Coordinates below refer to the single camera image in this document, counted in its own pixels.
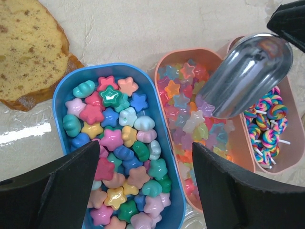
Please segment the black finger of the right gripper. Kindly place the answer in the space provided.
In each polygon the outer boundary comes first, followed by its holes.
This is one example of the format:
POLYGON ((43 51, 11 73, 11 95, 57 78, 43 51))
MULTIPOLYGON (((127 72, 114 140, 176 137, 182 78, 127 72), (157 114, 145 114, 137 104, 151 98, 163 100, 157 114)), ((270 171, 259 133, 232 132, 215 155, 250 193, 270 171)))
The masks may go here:
POLYGON ((305 51, 305 0, 280 5, 272 14, 267 28, 305 51))

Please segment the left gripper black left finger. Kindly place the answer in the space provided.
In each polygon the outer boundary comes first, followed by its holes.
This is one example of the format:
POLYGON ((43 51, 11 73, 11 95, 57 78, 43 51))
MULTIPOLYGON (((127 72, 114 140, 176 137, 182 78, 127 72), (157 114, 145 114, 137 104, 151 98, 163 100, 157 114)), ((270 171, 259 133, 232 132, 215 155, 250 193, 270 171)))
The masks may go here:
POLYGON ((80 229, 99 160, 91 141, 41 167, 1 181, 2 229, 80 229))

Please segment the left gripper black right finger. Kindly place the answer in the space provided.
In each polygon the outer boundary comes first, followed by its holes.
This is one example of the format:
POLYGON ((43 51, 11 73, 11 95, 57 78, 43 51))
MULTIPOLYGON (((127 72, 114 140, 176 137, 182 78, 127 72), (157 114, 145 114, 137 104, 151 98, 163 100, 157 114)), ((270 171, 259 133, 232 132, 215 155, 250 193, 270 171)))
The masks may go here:
POLYGON ((305 189, 265 178, 193 143, 195 171, 209 229, 303 229, 305 189))

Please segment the silver metal scoop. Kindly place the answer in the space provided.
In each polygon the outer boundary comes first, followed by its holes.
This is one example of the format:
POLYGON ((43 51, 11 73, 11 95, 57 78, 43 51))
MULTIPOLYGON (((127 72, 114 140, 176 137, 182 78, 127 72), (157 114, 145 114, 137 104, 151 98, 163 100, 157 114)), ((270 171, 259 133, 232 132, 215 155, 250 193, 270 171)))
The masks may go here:
POLYGON ((240 39, 199 91, 214 107, 212 116, 235 117, 256 103, 288 74, 293 63, 289 42, 259 33, 240 39))

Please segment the pink tray of lollipops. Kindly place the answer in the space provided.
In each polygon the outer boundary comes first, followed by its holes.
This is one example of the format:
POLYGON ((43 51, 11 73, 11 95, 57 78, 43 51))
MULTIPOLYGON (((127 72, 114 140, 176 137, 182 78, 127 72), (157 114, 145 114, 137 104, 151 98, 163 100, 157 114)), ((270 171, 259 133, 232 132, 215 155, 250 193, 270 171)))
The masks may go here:
POLYGON ((305 155, 305 132, 288 78, 284 78, 255 109, 256 118, 236 116, 233 139, 240 140, 234 161, 257 172, 280 174, 305 155))

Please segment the blue tray of star candies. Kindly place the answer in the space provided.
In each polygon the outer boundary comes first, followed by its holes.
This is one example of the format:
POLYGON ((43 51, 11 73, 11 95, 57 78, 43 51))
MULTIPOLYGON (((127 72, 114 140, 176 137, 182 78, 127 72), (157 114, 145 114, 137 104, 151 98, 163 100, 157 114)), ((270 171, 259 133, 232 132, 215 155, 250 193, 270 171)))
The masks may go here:
POLYGON ((58 84, 53 113, 64 154, 100 146, 93 179, 105 194, 90 205, 85 229, 179 229, 185 197, 153 81, 110 63, 77 69, 58 84))

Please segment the orange tray of gummy stars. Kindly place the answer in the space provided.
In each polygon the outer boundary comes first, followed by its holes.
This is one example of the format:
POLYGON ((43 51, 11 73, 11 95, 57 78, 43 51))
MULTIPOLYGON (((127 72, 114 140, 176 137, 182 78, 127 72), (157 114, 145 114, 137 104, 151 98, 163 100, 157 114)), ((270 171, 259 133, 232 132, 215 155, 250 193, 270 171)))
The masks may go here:
POLYGON ((212 109, 196 96, 221 64, 219 54, 205 48, 176 50, 157 64, 154 80, 187 202, 202 211, 193 169, 192 144, 255 171, 244 117, 212 117, 212 109))

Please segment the clear glass jar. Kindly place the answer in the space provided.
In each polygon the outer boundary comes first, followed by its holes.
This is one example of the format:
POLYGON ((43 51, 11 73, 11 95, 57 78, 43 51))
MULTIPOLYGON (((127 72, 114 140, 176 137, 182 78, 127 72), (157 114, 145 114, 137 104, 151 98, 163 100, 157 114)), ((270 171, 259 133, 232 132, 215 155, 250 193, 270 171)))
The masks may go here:
POLYGON ((198 212, 189 204, 186 205, 186 211, 182 229, 206 229, 206 223, 202 212, 198 212))

